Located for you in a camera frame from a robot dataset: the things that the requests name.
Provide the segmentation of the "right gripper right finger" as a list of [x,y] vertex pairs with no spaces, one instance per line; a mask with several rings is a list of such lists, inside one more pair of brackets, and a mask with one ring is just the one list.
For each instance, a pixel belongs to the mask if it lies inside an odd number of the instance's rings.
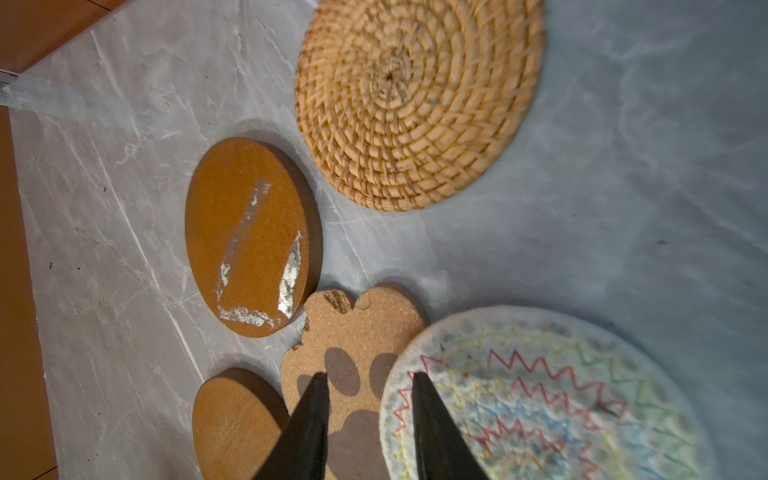
[[419,479],[488,480],[425,372],[414,375],[411,404]]

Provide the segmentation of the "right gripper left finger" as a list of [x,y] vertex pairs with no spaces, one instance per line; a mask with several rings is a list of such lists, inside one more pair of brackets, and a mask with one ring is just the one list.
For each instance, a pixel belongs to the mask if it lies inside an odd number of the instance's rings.
[[323,480],[328,455],[330,394],[325,372],[315,373],[254,480]]

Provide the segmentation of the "matte brown wooden coaster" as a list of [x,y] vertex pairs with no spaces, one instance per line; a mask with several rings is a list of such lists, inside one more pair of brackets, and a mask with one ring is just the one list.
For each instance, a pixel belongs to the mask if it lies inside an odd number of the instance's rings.
[[283,398],[258,374],[229,368],[210,378],[198,390],[192,414],[202,476],[254,478],[288,419]]

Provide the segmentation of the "white rainbow stitched coaster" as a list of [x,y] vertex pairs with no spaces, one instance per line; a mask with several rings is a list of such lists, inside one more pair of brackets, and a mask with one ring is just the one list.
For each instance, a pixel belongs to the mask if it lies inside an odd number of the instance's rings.
[[446,317],[399,355],[379,417],[393,479],[417,475],[411,388],[427,374],[491,479],[716,479],[711,441],[646,354],[584,320],[532,307]]

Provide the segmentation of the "cork paw print coaster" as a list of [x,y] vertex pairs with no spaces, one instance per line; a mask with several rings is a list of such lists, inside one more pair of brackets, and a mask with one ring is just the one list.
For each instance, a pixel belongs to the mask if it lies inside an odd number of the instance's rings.
[[305,326],[284,355],[280,382],[289,410],[311,377],[328,377],[329,479],[386,479],[379,439],[384,387],[405,347],[427,322],[416,298],[396,284],[376,286],[357,299],[339,289],[317,291],[304,304]]

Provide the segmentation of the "glossy dark wooden coaster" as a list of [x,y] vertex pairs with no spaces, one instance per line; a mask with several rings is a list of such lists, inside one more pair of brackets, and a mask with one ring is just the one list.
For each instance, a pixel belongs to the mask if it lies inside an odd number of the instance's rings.
[[319,210],[300,168],[276,146],[232,137],[197,165],[185,241],[203,300],[233,332],[263,338],[287,326],[319,282]]

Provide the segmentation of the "woven rattan round coaster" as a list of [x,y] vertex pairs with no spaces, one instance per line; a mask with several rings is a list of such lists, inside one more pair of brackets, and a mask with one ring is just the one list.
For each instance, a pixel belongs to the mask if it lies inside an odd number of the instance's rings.
[[348,199],[435,204],[513,140],[545,39],[541,1],[321,1],[298,58],[298,127]]

